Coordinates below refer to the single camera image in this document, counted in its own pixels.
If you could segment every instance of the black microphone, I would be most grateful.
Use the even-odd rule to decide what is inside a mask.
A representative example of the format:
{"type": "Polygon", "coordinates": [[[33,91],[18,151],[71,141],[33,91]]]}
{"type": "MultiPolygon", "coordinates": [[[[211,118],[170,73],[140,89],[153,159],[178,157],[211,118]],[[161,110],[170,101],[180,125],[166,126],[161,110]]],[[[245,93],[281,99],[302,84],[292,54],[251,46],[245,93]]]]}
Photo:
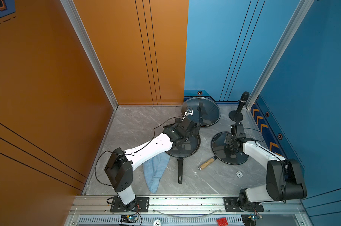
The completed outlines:
{"type": "Polygon", "coordinates": [[[232,120],[232,121],[242,121],[243,120],[243,115],[241,113],[242,107],[245,105],[246,101],[248,100],[248,98],[250,97],[250,93],[249,92],[243,92],[240,102],[238,104],[237,110],[236,111],[231,111],[228,114],[228,117],[232,120]]]}

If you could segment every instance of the white robotic arm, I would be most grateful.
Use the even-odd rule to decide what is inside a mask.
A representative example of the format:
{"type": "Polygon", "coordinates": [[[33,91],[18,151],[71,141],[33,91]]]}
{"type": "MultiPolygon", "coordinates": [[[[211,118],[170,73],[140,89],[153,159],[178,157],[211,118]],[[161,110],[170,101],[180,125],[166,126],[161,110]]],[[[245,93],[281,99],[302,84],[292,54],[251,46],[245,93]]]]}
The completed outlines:
{"type": "Polygon", "coordinates": [[[298,161],[272,153],[254,139],[246,138],[241,122],[231,125],[231,133],[233,136],[227,138],[225,143],[234,149],[241,149],[267,169],[266,184],[240,191],[238,204],[241,209],[253,209],[259,202],[301,199],[307,196],[298,161]]]}
{"type": "Polygon", "coordinates": [[[105,173],[127,210],[132,210],[136,203],[136,196],[131,185],[133,171],[154,156],[182,145],[189,136],[197,135],[200,124],[183,117],[183,119],[175,119],[174,124],[164,128],[159,136],[138,147],[125,151],[121,148],[115,149],[105,166],[105,173]]]}

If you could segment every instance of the gray marble floor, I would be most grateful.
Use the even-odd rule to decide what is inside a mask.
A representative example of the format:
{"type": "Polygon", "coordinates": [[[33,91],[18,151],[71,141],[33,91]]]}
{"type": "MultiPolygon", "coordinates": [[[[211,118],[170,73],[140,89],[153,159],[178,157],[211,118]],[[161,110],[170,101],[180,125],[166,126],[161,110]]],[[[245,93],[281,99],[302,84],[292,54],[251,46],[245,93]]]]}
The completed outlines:
{"type": "MultiPolygon", "coordinates": [[[[168,166],[160,180],[157,190],[158,195],[237,195],[242,188],[249,188],[264,184],[266,170],[254,159],[249,159],[241,165],[228,165],[220,160],[215,160],[204,170],[197,170],[198,166],[213,157],[211,140],[216,133],[230,131],[230,125],[234,124],[228,118],[228,113],[237,106],[220,105],[220,120],[207,128],[200,129],[201,146],[192,156],[185,158],[183,163],[183,183],[177,182],[177,159],[170,158],[168,166]],[[236,172],[243,174],[242,178],[236,176],[236,172]]],[[[257,129],[250,112],[242,110],[245,128],[257,129]]],[[[153,136],[153,128],[168,118],[180,116],[180,106],[128,106],[119,107],[115,113],[114,121],[110,127],[102,152],[113,151],[121,147],[123,150],[136,147],[150,140],[153,136]]],[[[156,129],[156,136],[162,132],[162,127],[156,129]]],[[[263,140],[259,132],[245,129],[249,136],[257,140],[263,140]]],[[[110,153],[105,153],[98,162],[97,175],[103,183],[110,183],[104,167],[110,153]]],[[[145,182],[143,166],[133,172],[133,189],[136,195],[152,194],[145,182]]],[[[87,195],[114,195],[112,187],[98,183],[92,175],[88,186],[85,188],[87,195]]]]}

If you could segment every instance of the blue towel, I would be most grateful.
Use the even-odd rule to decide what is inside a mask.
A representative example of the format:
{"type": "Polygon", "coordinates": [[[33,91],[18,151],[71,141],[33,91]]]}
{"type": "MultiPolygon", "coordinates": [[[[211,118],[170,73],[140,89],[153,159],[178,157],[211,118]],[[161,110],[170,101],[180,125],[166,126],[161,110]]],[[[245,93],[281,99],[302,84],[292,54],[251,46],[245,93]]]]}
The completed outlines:
{"type": "Polygon", "coordinates": [[[170,156],[162,152],[150,160],[143,163],[144,177],[146,184],[152,193],[156,193],[160,178],[162,177],[165,168],[167,168],[170,156]]]}

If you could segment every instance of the red lego brick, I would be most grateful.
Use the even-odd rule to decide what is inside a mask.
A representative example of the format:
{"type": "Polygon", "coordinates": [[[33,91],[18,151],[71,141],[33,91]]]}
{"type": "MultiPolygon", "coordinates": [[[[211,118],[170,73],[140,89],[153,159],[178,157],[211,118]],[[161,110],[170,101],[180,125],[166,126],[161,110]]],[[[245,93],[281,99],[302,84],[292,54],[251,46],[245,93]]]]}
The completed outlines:
{"type": "Polygon", "coordinates": [[[227,219],[226,218],[221,218],[217,220],[218,226],[226,226],[228,225],[227,219]]]}

